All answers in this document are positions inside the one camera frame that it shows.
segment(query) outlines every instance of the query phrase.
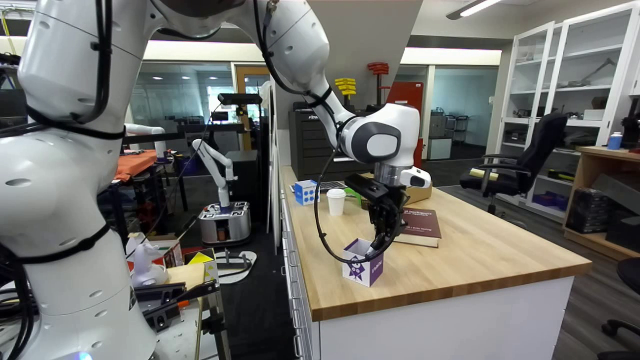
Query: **white paper cup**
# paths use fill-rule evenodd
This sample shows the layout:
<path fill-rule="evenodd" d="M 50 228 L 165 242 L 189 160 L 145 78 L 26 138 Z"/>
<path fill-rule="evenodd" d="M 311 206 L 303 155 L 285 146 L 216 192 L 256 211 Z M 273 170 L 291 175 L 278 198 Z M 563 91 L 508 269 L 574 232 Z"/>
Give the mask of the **white paper cup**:
<path fill-rule="evenodd" d="M 331 189 L 326 193 L 329 200 L 329 214 L 333 217 L 339 217 L 344 212 L 344 198 L 347 193 L 343 189 Z"/>

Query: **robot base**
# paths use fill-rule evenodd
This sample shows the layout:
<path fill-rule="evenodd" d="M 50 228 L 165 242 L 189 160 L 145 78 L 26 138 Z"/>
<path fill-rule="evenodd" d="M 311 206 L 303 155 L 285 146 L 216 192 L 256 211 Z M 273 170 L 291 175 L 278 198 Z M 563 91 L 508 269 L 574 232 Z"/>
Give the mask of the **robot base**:
<path fill-rule="evenodd" d="M 231 202 L 227 209 L 211 204 L 200 213 L 198 221 L 205 245 L 222 245 L 251 235 L 251 215 L 246 201 Z"/>

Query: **ceiling light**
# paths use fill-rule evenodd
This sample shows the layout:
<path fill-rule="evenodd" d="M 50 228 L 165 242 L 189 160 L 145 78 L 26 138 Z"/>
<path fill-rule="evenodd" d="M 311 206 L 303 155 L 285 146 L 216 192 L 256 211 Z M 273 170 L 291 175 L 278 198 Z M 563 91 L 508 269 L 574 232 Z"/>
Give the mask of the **ceiling light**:
<path fill-rule="evenodd" d="M 491 5 L 499 3 L 500 1 L 502 0 L 475 0 L 456 11 L 447 14 L 447 18 L 451 20 L 458 20 L 462 17 L 473 15 Z"/>

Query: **brown book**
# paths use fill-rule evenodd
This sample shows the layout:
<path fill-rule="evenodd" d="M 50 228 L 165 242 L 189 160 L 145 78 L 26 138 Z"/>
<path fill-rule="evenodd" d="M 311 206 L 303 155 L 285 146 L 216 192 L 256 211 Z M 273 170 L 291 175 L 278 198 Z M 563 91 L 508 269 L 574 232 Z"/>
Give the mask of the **brown book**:
<path fill-rule="evenodd" d="M 405 208 L 403 220 L 407 225 L 396 238 L 397 242 L 438 247 L 442 234 L 435 210 Z"/>

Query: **chair wheel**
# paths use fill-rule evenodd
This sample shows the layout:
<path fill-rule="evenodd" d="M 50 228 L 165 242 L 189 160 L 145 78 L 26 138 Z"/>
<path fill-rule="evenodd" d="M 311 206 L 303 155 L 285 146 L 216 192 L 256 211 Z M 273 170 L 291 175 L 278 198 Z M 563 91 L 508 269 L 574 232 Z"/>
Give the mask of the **chair wheel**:
<path fill-rule="evenodd" d="M 604 332 L 608 336 L 615 336 L 618 333 L 617 329 L 614 329 L 608 323 L 602 324 L 602 332 Z"/>

